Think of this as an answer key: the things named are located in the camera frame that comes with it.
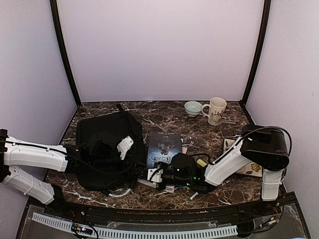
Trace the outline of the pink notebook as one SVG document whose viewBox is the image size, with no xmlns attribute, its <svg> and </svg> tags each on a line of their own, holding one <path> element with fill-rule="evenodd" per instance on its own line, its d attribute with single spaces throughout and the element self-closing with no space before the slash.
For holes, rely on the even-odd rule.
<svg viewBox="0 0 319 239">
<path fill-rule="evenodd" d="M 182 152 L 183 153 L 187 153 L 187 147 L 182 147 Z M 144 180 L 144 179 L 138 179 L 138 182 L 141 183 L 141 184 L 144 184 L 146 186 L 149 186 L 149 187 L 152 187 L 152 188 L 155 188 L 156 185 L 147 181 L 147 180 Z M 170 193 L 173 193 L 175 191 L 176 187 L 174 185 L 166 185 L 166 188 L 164 189 L 164 191 L 166 192 L 170 192 Z"/>
</svg>

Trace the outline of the black student bag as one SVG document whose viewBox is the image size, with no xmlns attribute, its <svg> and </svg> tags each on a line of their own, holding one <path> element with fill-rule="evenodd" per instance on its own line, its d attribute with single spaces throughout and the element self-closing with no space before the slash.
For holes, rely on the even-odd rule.
<svg viewBox="0 0 319 239">
<path fill-rule="evenodd" d="M 115 188 L 132 192 L 146 165 L 142 125 L 120 104 L 118 111 L 81 120 L 76 128 L 76 146 L 81 163 L 76 176 L 88 191 L 113 196 Z"/>
</svg>

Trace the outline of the dark blue Wuthering Heights book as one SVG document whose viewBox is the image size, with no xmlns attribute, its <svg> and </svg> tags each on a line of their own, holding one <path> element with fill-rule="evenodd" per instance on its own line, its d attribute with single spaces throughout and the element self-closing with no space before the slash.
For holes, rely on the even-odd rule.
<svg viewBox="0 0 319 239">
<path fill-rule="evenodd" d="M 170 164 L 178 153 L 182 153 L 181 135 L 153 134 L 149 137 L 146 169 L 154 168 L 154 164 L 158 162 Z"/>
</svg>

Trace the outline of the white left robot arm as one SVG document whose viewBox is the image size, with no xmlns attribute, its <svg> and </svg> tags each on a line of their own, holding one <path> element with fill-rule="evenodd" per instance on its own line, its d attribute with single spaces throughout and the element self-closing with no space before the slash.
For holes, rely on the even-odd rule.
<svg viewBox="0 0 319 239">
<path fill-rule="evenodd" d="M 21 166 L 46 168 L 75 174 L 88 191 L 108 192 L 135 179 L 136 140 L 131 134 L 117 138 L 96 132 L 76 145 L 45 145 L 18 140 L 0 131 L 0 181 L 23 194 L 50 205 L 59 217 L 70 213 L 60 186 L 45 183 Z"/>
</svg>

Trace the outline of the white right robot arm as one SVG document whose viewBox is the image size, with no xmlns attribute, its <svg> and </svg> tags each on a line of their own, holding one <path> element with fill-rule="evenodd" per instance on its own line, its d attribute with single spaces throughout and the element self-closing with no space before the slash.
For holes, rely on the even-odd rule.
<svg viewBox="0 0 319 239">
<path fill-rule="evenodd" d="M 230 148 L 215 161 L 200 165 L 195 155 L 176 154 L 170 163 L 155 163 L 148 170 L 147 180 L 158 190 L 166 185 L 187 187 L 197 194 L 215 190 L 229 176 L 249 163 L 263 170 L 261 200 L 254 211 L 265 216 L 274 207 L 285 171 L 290 163 L 292 142 L 289 132 L 278 126 L 248 124 Z"/>
</svg>

